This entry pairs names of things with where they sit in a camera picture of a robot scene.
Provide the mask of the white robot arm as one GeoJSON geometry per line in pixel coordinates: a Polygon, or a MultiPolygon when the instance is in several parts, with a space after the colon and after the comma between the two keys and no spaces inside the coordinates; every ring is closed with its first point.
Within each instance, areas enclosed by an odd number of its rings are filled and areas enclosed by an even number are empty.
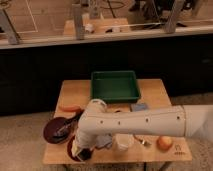
{"type": "Polygon", "coordinates": [[[213,105],[109,113],[103,100],[92,99],[78,121],[71,154],[76,157],[83,149],[94,147],[97,137],[105,134],[194,137],[213,142],[213,105]]]}

